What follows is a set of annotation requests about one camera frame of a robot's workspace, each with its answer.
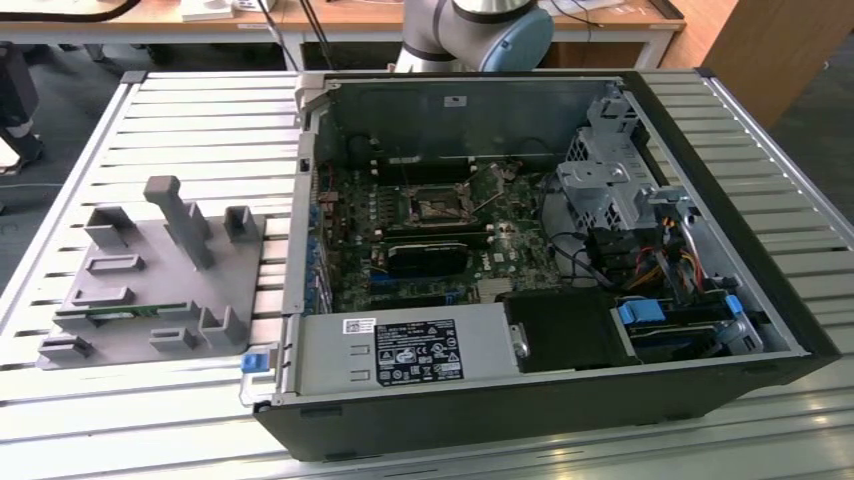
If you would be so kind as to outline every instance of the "blue tab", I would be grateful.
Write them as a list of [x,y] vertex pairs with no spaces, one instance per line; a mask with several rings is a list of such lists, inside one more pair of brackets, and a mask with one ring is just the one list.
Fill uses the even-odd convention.
[[635,316],[631,314],[631,309],[628,308],[627,303],[616,309],[616,313],[619,313],[619,319],[623,321],[623,325],[635,323]]
[[270,355],[266,353],[247,353],[240,360],[243,373],[263,373],[270,370]]
[[663,322],[667,319],[658,300],[628,300],[623,306],[631,310],[631,316],[638,323]]
[[738,299],[735,295],[726,296],[726,305],[730,307],[730,311],[733,315],[741,315],[745,313],[745,307],[742,306],[742,301]]

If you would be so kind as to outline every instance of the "label sticker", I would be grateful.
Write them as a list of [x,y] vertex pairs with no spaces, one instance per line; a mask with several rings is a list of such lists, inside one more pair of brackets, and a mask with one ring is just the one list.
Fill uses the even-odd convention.
[[444,106],[450,107],[464,107],[468,103],[468,97],[444,97]]
[[452,319],[376,325],[372,328],[376,381],[383,387],[463,378]]
[[354,333],[371,333],[376,325],[375,318],[346,318],[344,319],[344,335]]

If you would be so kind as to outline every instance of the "circuit board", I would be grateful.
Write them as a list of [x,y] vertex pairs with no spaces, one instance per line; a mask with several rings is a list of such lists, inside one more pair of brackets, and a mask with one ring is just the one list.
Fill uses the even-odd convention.
[[[544,174],[512,160],[470,162],[471,175],[451,184],[382,185],[371,172],[327,170],[319,198],[335,312],[491,302],[503,290],[560,284],[536,215]],[[467,231],[448,233],[455,228]],[[390,274],[386,255],[439,242],[466,251],[454,274]]]

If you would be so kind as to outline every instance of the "power supply label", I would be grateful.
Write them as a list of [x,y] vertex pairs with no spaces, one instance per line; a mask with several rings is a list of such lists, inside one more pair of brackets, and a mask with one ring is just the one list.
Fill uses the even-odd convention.
[[383,387],[463,378],[454,320],[376,325],[374,340]]

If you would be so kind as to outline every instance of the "cable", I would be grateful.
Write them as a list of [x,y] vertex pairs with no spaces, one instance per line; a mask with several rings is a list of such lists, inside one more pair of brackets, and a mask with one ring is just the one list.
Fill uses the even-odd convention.
[[567,251],[563,250],[554,242],[551,243],[551,246],[554,247],[555,252],[558,252],[563,258],[566,258],[570,262],[572,262],[574,266],[578,266],[578,268],[584,270],[592,276],[592,278],[596,280],[596,282],[599,282],[599,285],[602,285],[603,287],[606,287],[608,289],[619,289],[619,287],[614,284],[614,282],[611,282],[595,268],[592,268],[588,264],[582,262],[575,257],[575,255],[570,255],[567,253]]
[[276,22],[274,21],[272,16],[270,15],[270,9],[267,8],[267,3],[264,2],[264,0],[256,0],[256,1],[258,1],[258,7],[262,9],[262,13],[264,14],[264,19],[267,20],[267,29],[272,34],[274,41],[278,40],[276,43],[282,47],[282,52],[284,53],[284,58],[283,58],[284,69],[290,70],[288,68],[288,60],[290,60],[291,65],[294,65],[294,71],[299,72],[299,65],[296,65],[296,61],[294,60],[291,51],[288,50],[288,47],[284,45],[284,37],[282,36],[282,30],[279,30],[279,28],[276,27]]
[[323,55],[323,59],[326,60],[327,67],[330,68],[330,70],[335,70],[330,40],[326,37],[323,25],[320,25],[320,20],[318,20],[318,14],[315,13],[315,9],[311,6],[311,1],[299,0],[299,5],[300,7],[303,7],[303,13],[306,14],[306,18],[308,19],[311,30],[315,32],[315,37],[318,37],[318,42],[320,43],[320,54]]
[[580,8],[584,11],[584,18],[576,17],[575,15],[570,15],[558,6],[558,3],[555,2],[555,0],[551,0],[551,4],[554,5],[555,9],[560,12],[560,14],[564,17],[568,17],[572,20],[576,20],[576,21],[582,22],[584,25],[587,25],[587,42],[584,43],[584,51],[582,53],[582,67],[583,67],[587,64],[587,51],[590,50],[590,42],[592,41],[592,27],[603,28],[604,25],[602,25],[600,23],[596,23],[596,22],[591,22],[590,21],[590,10],[587,10],[587,7],[584,7],[580,3],[578,3],[578,0],[571,0],[571,1],[578,6],[578,8]]
[[141,0],[125,2],[108,12],[100,13],[27,13],[0,12],[0,22],[60,22],[60,23],[97,23],[112,20],[124,15]]
[[19,183],[17,185],[0,185],[0,189],[4,188],[63,188],[63,183]]

